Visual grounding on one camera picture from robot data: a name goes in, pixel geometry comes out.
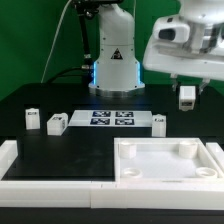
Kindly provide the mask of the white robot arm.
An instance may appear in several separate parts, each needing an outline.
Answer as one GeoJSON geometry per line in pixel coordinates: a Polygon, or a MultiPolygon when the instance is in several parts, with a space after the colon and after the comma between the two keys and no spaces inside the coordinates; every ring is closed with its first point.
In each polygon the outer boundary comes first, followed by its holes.
{"type": "Polygon", "coordinates": [[[135,58],[132,15],[99,8],[100,55],[91,93],[127,97],[143,91],[140,69],[224,81],[224,0],[178,0],[180,11],[156,20],[143,61],[135,58]]]}

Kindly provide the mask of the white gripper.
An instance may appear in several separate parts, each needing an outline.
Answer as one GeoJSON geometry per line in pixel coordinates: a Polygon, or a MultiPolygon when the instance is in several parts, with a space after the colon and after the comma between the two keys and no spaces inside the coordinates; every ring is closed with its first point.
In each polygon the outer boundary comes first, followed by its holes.
{"type": "Polygon", "coordinates": [[[201,95],[210,79],[224,81],[224,40],[209,53],[195,54],[185,51],[181,45],[150,37],[143,66],[146,70],[170,73],[173,91],[178,87],[178,75],[204,78],[198,89],[201,95]]]}

